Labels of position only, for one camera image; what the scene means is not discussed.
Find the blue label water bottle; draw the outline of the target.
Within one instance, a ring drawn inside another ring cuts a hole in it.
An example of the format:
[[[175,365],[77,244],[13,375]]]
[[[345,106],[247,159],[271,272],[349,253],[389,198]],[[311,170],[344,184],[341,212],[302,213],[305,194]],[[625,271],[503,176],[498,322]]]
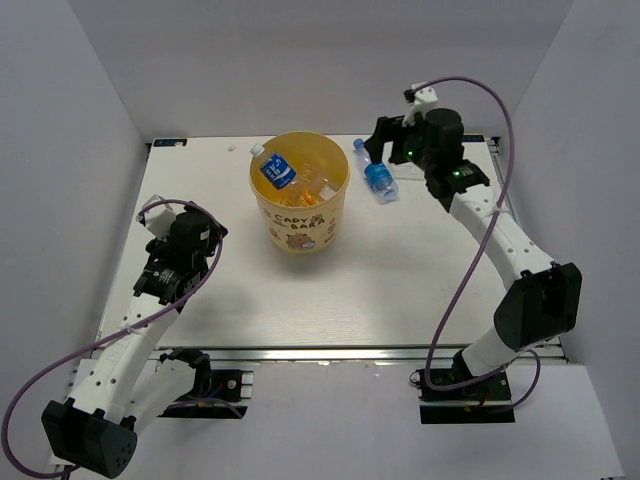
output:
[[[371,160],[361,138],[353,141],[353,148],[358,169],[376,200],[380,204],[397,200],[399,189],[388,168],[383,163]]]

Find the orange plastic bottle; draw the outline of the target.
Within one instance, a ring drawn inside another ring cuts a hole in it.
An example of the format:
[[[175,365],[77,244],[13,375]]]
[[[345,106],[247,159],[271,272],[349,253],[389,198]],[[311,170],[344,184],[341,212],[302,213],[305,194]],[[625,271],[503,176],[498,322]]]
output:
[[[310,185],[292,184],[282,191],[279,203],[286,207],[309,207],[324,202],[321,191],[326,186],[324,181]]]

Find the blue label bottle white cap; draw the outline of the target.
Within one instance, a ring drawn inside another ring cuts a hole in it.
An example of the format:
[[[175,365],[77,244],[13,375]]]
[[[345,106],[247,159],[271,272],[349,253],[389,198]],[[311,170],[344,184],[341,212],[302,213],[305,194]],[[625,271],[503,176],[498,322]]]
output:
[[[254,144],[250,152],[258,161],[262,175],[276,190],[283,190],[295,180],[296,170],[279,152],[262,144]]]

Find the clear plastic bottle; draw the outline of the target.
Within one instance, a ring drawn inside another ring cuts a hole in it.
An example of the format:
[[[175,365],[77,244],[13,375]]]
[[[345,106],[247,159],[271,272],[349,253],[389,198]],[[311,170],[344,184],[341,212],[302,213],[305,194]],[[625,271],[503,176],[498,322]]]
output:
[[[400,181],[424,181],[424,172],[412,163],[394,165],[389,163],[388,168],[395,180]]]

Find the clear bottle white label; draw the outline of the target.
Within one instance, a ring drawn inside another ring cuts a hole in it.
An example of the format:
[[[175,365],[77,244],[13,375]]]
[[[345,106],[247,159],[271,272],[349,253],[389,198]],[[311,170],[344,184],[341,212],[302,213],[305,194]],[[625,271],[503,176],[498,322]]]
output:
[[[329,184],[328,174],[315,163],[302,162],[297,170],[297,182],[305,190],[320,192]]]

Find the small bottle yellow cap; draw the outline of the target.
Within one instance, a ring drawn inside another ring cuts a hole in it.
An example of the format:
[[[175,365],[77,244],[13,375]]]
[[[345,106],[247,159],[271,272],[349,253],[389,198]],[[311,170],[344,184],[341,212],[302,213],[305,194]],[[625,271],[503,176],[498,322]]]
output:
[[[319,191],[318,195],[323,201],[329,201],[338,194],[339,190],[339,187],[334,189],[332,185],[327,184]]]

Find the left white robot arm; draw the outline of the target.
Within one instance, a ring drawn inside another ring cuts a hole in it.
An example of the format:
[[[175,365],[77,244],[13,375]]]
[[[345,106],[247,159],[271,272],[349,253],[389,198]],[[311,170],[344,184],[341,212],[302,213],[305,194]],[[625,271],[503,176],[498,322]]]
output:
[[[64,402],[50,402],[42,423],[53,454],[109,479],[131,461],[139,435],[176,400],[199,400],[212,387],[209,358],[178,349],[139,379],[161,337],[187,298],[215,268],[227,229],[188,202],[181,213],[153,197],[137,220],[153,236],[120,324],[92,370]]]

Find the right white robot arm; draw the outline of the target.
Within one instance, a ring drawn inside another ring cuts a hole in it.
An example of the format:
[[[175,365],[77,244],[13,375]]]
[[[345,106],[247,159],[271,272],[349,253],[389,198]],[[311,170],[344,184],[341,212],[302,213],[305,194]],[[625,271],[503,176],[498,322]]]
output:
[[[451,109],[377,119],[364,146],[380,161],[391,144],[390,163],[412,163],[424,174],[426,188],[478,242],[506,290],[492,327],[459,351],[451,367],[453,390],[472,399],[488,378],[523,351],[574,329],[582,274],[573,263],[560,264],[541,250],[494,199],[489,177],[466,159],[464,127]]]

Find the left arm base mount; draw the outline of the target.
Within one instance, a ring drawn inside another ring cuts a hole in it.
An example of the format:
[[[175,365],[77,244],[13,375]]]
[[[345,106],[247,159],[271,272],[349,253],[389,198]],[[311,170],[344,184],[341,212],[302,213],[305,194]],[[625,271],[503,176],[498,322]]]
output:
[[[191,388],[160,415],[176,419],[242,419],[252,397],[254,372],[240,367],[215,366],[204,351],[179,348],[163,353],[159,366],[178,361],[194,371]]]

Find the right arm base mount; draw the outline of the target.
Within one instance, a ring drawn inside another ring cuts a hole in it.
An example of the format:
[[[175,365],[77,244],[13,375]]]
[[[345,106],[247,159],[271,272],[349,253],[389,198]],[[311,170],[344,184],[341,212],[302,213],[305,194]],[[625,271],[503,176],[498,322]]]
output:
[[[425,370],[409,375],[418,390],[423,425],[510,424],[515,422],[509,382],[505,373],[456,390],[439,391],[426,383]]]

